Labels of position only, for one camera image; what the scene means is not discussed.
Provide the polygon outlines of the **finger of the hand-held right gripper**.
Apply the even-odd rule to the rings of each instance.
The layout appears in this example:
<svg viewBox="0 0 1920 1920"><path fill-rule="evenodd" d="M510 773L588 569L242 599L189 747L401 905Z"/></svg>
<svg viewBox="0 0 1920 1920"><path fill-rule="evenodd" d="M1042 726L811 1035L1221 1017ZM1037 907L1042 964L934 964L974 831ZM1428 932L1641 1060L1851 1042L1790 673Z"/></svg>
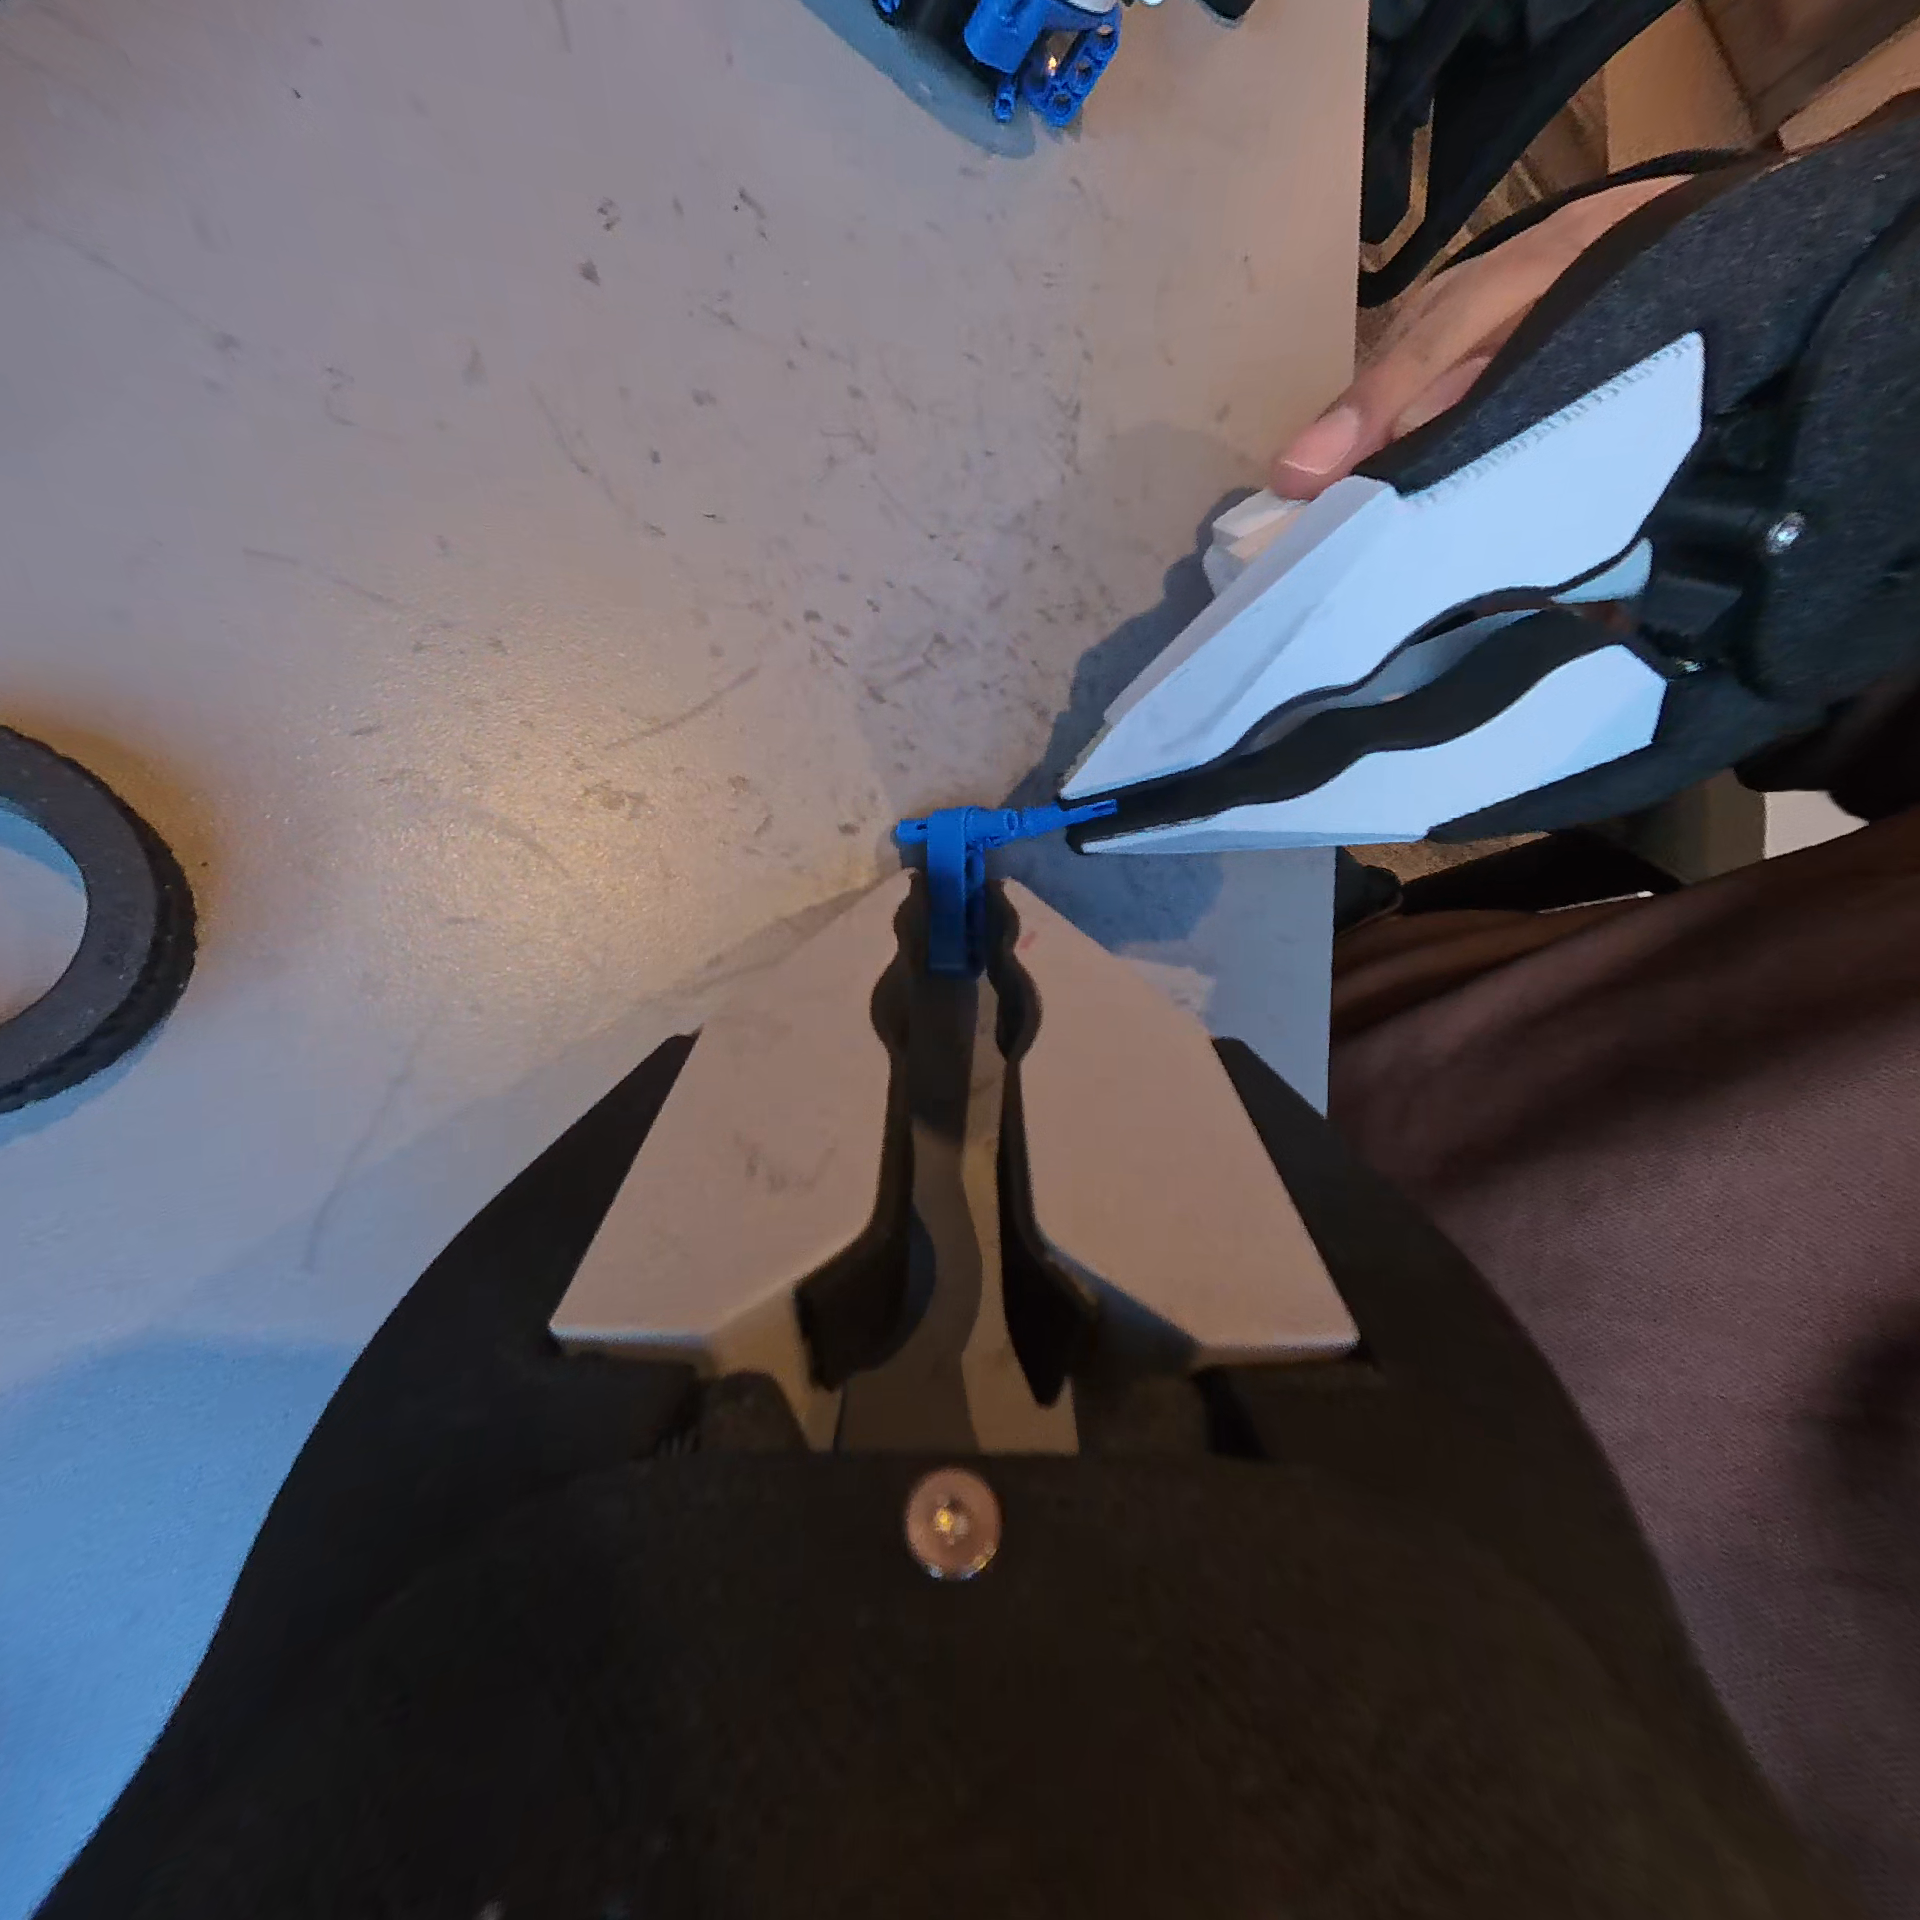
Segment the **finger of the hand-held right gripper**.
<svg viewBox="0 0 1920 1920"><path fill-rule="evenodd" d="M1085 854L1413 844L1643 750L1669 678L1568 609L1496 614L1437 678L1330 707L1072 825Z"/></svg>
<svg viewBox="0 0 1920 1920"><path fill-rule="evenodd" d="M1705 363L1683 334L1430 486L1354 476L1294 510L1107 709L1062 798L1195 770L1437 618L1621 562L1698 438Z"/></svg>

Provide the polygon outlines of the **grey desk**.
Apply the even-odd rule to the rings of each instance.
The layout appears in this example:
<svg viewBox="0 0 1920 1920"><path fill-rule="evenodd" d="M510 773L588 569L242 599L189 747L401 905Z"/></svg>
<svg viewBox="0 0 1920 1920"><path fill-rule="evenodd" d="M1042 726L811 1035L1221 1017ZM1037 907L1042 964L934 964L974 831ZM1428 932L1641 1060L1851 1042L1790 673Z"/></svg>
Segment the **grey desk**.
<svg viewBox="0 0 1920 1920"><path fill-rule="evenodd" d="M1363 44L1145 7L1049 138L872 5L4 5L4 722L200 902L4 1118L4 1916L442 1246L1208 601Z"/></svg>

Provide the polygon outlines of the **person's right hand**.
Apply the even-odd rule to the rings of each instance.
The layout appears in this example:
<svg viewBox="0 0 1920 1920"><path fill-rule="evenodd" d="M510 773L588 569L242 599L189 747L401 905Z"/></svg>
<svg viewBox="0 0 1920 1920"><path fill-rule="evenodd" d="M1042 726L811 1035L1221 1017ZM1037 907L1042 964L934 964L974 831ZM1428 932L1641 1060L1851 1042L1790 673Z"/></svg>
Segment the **person's right hand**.
<svg viewBox="0 0 1920 1920"><path fill-rule="evenodd" d="M1458 257L1403 301L1350 386L1277 452L1267 489L1285 501L1321 497L1461 402L1570 265L1680 182L1674 167L1619 178Z"/></svg>

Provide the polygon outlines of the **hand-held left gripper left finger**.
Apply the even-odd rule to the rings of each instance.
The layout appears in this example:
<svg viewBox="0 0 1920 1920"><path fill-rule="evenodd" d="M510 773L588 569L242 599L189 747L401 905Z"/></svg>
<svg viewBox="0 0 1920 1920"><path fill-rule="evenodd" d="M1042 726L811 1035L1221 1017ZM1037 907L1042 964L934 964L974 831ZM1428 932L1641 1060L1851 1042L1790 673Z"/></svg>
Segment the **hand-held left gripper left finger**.
<svg viewBox="0 0 1920 1920"><path fill-rule="evenodd" d="M905 1301L912 1137L892 876L701 1027L548 1330L568 1353L843 1388Z"/></svg>

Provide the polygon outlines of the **black toy tyre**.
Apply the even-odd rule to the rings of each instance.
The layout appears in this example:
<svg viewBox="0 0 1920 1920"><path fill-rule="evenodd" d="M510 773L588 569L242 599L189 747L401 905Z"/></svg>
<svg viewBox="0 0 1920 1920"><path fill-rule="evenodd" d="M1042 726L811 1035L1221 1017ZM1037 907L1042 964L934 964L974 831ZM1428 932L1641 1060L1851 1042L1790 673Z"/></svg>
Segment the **black toy tyre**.
<svg viewBox="0 0 1920 1920"><path fill-rule="evenodd" d="M84 895L73 957L2 1025L2 1114L21 1114L108 1073L173 1013L200 910L178 858L105 779L12 726L2 807L73 861Z"/></svg>

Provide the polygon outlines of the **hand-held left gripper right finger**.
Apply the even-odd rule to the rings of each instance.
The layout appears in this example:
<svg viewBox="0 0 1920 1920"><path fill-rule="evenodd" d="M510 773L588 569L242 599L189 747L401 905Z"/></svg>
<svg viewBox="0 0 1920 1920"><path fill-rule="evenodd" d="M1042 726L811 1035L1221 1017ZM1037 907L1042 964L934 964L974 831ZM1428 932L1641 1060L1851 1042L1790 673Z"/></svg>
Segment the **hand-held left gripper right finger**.
<svg viewBox="0 0 1920 1920"><path fill-rule="evenodd" d="M1019 879L993 938L1001 1301L1036 1402L1354 1356L1209 1031Z"/></svg>

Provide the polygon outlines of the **toy car model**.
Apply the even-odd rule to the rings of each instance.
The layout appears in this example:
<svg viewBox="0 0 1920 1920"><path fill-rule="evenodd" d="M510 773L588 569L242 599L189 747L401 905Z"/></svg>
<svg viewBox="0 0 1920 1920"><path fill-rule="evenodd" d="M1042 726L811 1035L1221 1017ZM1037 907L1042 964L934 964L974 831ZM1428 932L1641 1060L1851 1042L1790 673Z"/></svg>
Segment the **toy car model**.
<svg viewBox="0 0 1920 1920"><path fill-rule="evenodd" d="M1069 131L1113 63L1138 3L874 3L899 34L957 62L1001 126Z"/></svg>

